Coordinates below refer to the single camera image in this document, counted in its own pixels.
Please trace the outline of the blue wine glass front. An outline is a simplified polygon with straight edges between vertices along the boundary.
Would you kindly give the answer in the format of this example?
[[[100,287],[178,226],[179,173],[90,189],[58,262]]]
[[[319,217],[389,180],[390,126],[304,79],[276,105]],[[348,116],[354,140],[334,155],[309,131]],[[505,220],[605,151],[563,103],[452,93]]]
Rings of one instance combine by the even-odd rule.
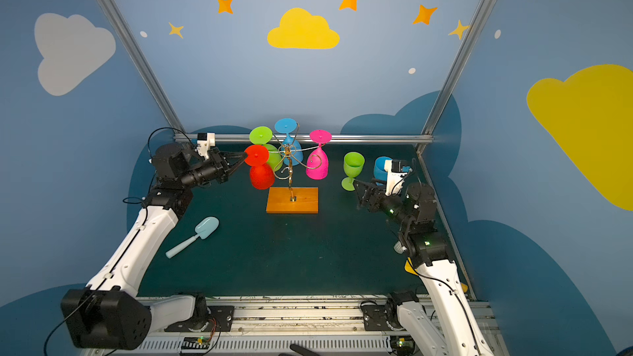
[[[392,158],[389,157],[379,157],[374,162],[374,180],[378,184],[387,184],[387,170],[385,169],[385,164],[392,161]]]

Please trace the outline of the light green wine glass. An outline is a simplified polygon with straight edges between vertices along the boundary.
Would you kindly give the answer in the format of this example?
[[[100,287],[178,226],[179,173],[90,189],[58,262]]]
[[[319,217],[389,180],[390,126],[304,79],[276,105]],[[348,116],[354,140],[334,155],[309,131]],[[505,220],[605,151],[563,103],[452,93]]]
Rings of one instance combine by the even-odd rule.
[[[364,163],[365,158],[361,153],[346,153],[343,160],[346,178],[341,181],[341,186],[345,191],[354,191],[354,179],[359,176],[364,169]]]

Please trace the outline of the red wine glass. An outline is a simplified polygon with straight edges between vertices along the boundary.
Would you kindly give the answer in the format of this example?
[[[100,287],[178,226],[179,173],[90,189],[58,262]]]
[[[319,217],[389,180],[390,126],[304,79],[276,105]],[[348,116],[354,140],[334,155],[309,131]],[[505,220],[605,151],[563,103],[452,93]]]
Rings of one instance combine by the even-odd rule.
[[[263,145],[252,145],[246,149],[245,163],[251,168],[249,172],[252,185],[260,191],[270,189],[275,183],[275,175],[268,164],[269,150]]]

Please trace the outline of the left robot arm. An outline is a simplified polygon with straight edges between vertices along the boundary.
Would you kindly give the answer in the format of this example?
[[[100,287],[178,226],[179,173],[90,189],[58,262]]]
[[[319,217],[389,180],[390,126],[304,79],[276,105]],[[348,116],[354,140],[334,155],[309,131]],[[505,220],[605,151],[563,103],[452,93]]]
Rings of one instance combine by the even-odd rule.
[[[193,189],[228,180],[247,155],[169,143],[157,148],[154,185],[132,229],[113,256],[82,289],[61,300],[64,326],[79,349],[132,350],[153,331],[183,321],[205,325],[207,313],[195,295],[176,295],[148,306],[137,296],[142,279],[166,236],[193,199]]]

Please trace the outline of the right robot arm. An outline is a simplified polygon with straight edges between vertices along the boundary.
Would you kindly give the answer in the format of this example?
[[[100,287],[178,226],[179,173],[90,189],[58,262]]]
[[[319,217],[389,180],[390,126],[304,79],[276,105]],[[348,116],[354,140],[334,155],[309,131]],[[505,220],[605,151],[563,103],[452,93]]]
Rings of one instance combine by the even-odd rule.
[[[492,355],[468,304],[458,276],[455,255],[435,226],[435,190],[412,183],[400,194],[385,186],[354,181],[359,205],[382,212],[399,224],[398,240],[407,265],[425,286],[436,311],[437,329],[417,297],[394,294],[390,302],[397,323],[415,341],[423,355]]]

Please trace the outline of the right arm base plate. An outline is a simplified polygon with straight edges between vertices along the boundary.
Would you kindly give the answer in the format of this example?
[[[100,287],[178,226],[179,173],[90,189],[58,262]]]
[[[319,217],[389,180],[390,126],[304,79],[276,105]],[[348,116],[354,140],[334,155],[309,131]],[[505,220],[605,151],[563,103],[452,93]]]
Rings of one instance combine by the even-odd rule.
[[[412,300],[405,303],[377,304],[370,301],[362,302],[359,309],[363,315],[364,329],[366,331],[406,331],[398,318],[398,308],[400,307],[421,307],[422,316],[429,321],[425,307]]]

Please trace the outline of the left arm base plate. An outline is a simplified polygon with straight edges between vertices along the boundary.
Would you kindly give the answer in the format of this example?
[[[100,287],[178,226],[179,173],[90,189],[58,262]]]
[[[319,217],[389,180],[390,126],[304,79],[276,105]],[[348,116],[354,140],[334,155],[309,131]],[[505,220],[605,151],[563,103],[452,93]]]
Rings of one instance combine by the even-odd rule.
[[[178,333],[229,332],[232,329],[234,313],[235,307],[230,305],[211,305],[205,309],[198,308],[193,317],[171,324],[164,331]]]

